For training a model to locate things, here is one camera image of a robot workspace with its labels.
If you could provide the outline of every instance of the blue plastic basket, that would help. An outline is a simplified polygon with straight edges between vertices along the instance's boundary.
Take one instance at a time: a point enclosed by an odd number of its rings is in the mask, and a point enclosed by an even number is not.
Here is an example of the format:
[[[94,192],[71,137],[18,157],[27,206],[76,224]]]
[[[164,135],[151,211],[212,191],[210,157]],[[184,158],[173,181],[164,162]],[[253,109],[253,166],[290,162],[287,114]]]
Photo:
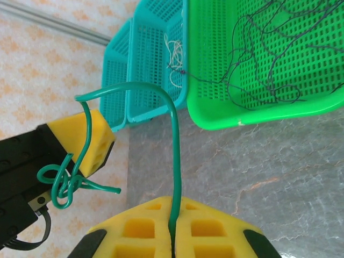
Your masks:
[[[162,87],[178,109],[186,107],[187,78],[175,72],[172,79],[182,87],[177,88],[171,84],[171,70],[167,68],[169,52],[165,46],[164,34],[167,34],[169,41],[180,40],[185,46],[184,28],[187,26],[183,24],[185,21],[182,10],[182,0],[140,2],[133,17],[128,67],[129,81],[150,82]],[[186,68],[186,56],[183,51],[183,69]],[[164,101],[153,92],[130,90],[128,93],[127,117],[131,123],[151,119],[167,111]]]
[[[106,47],[102,88],[127,81],[128,53],[132,20],[128,20]],[[113,132],[127,123],[127,92],[117,92],[101,98],[100,111]]]

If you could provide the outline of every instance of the green cable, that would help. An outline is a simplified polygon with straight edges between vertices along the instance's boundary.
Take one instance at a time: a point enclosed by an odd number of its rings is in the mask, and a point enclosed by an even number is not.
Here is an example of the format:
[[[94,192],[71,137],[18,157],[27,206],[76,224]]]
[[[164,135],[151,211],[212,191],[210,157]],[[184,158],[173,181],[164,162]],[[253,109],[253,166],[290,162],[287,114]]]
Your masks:
[[[174,106],[174,103],[170,96],[162,90],[160,87],[151,84],[151,83],[142,83],[142,82],[126,82],[116,84],[114,86],[109,86],[103,89],[95,90],[93,92],[87,93],[85,95],[77,95],[75,96],[75,100],[80,102],[82,107],[84,108],[86,121],[87,121],[87,136],[85,145],[82,148],[81,154],[78,157],[71,176],[68,176],[66,172],[66,167],[69,161],[72,159],[73,154],[67,154],[64,161],[60,166],[51,164],[41,168],[37,173],[37,179],[46,184],[53,184],[52,186],[52,202],[54,206],[60,209],[65,209],[71,205],[73,201],[73,192],[75,192],[78,188],[84,189],[97,189],[103,190],[108,192],[114,192],[119,194],[120,188],[113,188],[113,187],[104,187],[102,185],[96,184],[86,178],[82,177],[81,175],[77,175],[79,166],[86,155],[86,152],[91,143],[91,134],[92,134],[92,118],[90,109],[87,105],[87,101],[90,101],[95,98],[100,98],[106,96],[108,94],[123,91],[123,90],[149,90],[154,91],[160,97],[162,97],[166,101],[167,108],[169,109],[171,122],[172,122],[172,129],[173,129],[173,178],[174,178],[174,189],[173,189],[173,197],[172,197],[172,206],[171,206],[171,213],[168,221],[168,229],[171,235],[171,245],[172,245],[172,257],[175,257],[175,236],[176,236],[176,226],[177,226],[177,218],[179,216],[180,207],[181,207],[181,200],[182,200],[182,176],[181,176],[181,155],[180,155],[180,138],[179,138],[179,124],[178,124],[178,116],[177,110]],[[56,170],[58,173],[55,178],[47,178],[44,176],[49,170]],[[58,202],[59,198],[67,197],[67,202],[64,204],[60,204]]]

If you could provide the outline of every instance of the yellow foam pad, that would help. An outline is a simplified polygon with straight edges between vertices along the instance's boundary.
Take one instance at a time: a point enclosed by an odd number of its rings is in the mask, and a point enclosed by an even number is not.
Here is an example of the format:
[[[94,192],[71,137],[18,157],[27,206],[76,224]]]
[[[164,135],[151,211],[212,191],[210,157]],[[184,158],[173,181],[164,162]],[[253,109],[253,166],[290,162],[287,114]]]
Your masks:
[[[257,258],[244,230],[262,234],[247,222],[183,197],[177,221],[176,257]]]
[[[171,258],[171,197],[160,197],[93,227],[107,234],[94,258]]]
[[[91,117],[91,144],[79,168],[84,177],[89,177],[100,167],[115,141],[115,136],[102,114],[98,110],[92,110]],[[65,117],[47,125],[66,152],[74,154],[72,160],[76,162],[86,140],[85,113]]]

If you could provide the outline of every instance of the orange floral tile pattern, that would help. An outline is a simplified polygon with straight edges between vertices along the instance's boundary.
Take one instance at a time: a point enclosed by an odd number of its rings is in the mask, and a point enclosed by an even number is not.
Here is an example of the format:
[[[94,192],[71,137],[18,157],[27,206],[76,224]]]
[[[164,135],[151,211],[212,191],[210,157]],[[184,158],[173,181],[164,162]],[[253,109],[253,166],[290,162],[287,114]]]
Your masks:
[[[21,4],[90,30],[114,36],[133,16],[139,0],[16,0]]]
[[[50,1],[32,3],[48,5]],[[98,2],[89,4],[97,9]],[[108,8],[101,10],[106,15],[115,12]],[[103,54],[102,46],[0,13],[0,140],[81,112],[81,105],[73,97],[99,88]],[[89,105],[97,108],[99,101],[91,101]],[[66,210],[49,203],[52,230],[48,240],[30,252],[1,250],[0,258],[67,257],[89,228],[123,211],[126,207],[128,138],[128,130],[117,133],[106,166],[91,176],[96,183],[121,187],[120,195],[79,190]],[[40,217],[18,238],[40,241],[44,229],[44,220]]]

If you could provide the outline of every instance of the gray marble floor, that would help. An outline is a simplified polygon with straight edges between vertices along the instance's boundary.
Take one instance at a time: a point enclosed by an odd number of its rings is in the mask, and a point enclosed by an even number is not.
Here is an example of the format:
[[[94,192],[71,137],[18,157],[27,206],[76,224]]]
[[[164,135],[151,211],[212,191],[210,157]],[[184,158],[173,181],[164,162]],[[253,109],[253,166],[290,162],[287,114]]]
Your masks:
[[[343,257],[344,109],[203,131],[179,113],[183,195],[250,222],[283,258]],[[128,205],[172,192],[170,118],[130,133]]]

